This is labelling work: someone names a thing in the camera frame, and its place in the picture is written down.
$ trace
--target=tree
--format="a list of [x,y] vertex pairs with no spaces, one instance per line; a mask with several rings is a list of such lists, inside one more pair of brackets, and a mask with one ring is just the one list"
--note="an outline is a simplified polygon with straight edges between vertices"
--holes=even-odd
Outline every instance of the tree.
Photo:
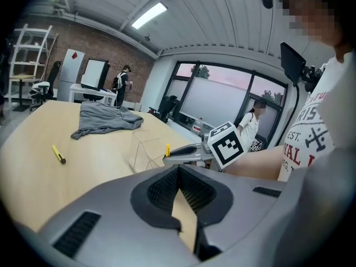
[[274,96],[272,96],[271,90],[268,91],[265,90],[265,92],[261,95],[261,97],[274,102]]
[[274,102],[280,105],[282,103],[282,97],[283,95],[281,93],[274,93]]
[[204,79],[209,79],[209,69],[204,65],[199,68],[197,77],[199,78],[204,78]]
[[283,95],[278,92],[278,93],[273,93],[273,96],[272,96],[271,90],[268,90],[268,91],[265,90],[265,92],[261,95],[261,97],[280,105],[282,102]]

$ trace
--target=man with backpack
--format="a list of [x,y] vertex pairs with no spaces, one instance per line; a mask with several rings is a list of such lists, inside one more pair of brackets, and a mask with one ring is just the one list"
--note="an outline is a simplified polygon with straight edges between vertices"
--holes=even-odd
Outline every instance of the man with backpack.
[[115,106],[121,107],[123,98],[125,96],[126,85],[129,85],[130,89],[132,87],[132,81],[128,81],[128,72],[131,72],[129,65],[125,65],[122,71],[113,79],[111,90],[117,91],[116,104]]

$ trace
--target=sky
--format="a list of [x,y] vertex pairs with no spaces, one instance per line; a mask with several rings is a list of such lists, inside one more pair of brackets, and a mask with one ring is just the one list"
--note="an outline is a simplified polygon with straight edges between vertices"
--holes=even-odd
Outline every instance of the sky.
[[[179,67],[177,75],[179,76],[191,76],[192,64],[182,63]],[[209,80],[221,82],[224,84],[232,85],[244,90],[247,90],[251,74],[233,70],[225,67],[218,66],[206,66],[209,69]],[[261,77],[255,76],[254,83],[251,88],[251,93],[261,96],[265,90],[270,90],[273,93],[284,94],[284,88]]]

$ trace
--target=window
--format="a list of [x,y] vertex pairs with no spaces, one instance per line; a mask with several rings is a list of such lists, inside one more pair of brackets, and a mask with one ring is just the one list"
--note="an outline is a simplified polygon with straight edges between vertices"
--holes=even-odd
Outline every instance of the window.
[[173,79],[166,95],[174,95],[178,100],[181,100],[187,83],[187,81]]
[[181,63],[179,65],[176,76],[190,77],[194,70],[195,64],[191,63]]
[[246,90],[205,78],[193,79],[181,113],[202,118],[211,127],[234,122],[244,102]]
[[[255,100],[249,98],[249,103],[246,106],[244,114],[250,111],[254,105]],[[278,118],[278,110],[266,105],[266,111],[263,115],[260,116],[260,127],[258,129],[258,134],[262,136],[264,139],[268,140],[269,136],[273,130],[273,126],[276,123],[276,119]]]
[[196,77],[231,85],[243,90],[247,90],[251,80],[250,73],[212,65],[200,65]]
[[251,93],[281,106],[285,95],[285,87],[262,77],[255,76]]
[[177,96],[170,118],[191,129],[202,118],[201,133],[224,122],[236,122],[255,100],[266,101],[266,112],[256,136],[268,147],[283,110],[287,85],[254,71],[217,63],[178,62],[164,96]]

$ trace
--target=yellow marker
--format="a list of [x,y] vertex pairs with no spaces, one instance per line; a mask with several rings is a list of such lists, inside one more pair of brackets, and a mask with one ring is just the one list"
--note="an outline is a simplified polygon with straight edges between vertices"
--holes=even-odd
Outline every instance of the yellow marker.
[[55,145],[52,145],[53,151],[55,152],[55,154],[57,155],[59,161],[61,162],[61,164],[66,163],[66,159],[64,157],[62,157],[62,155],[60,154],[60,152],[57,150]]
[[170,148],[169,148],[169,144],[167,144],[167,148],[166,148],[166,156],[169,156],[169,150],[170,150]]

